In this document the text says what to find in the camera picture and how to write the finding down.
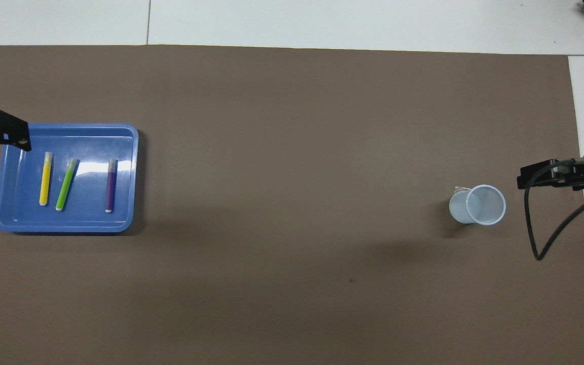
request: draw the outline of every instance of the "brown paper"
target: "brown paper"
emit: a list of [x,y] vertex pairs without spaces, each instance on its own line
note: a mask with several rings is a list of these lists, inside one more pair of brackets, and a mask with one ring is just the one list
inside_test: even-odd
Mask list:
[[[537,262],[515,182],[579,155],[564,56],[0,47],[0,109],[141,133],[127,232],[0,231],[0,363],[584,363],[584,215]],[[582,193],[532,196],[541,247]]]

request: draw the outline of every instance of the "clear plastic cup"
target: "clear plastic cup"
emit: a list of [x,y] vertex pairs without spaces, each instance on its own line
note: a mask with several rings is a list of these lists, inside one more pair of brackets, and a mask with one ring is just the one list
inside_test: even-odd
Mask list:
[[491,185],[477,185],[454,193],[450,199],[450,214],[462,224],[491,226],[506,213],[506,199]]

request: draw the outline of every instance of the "white table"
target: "white table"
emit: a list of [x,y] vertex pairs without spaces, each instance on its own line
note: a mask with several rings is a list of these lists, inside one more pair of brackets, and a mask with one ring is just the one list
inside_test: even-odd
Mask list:
[[579,3],[0,0],[0,44],[200,44],[570,55],[582,154],[584,14]]

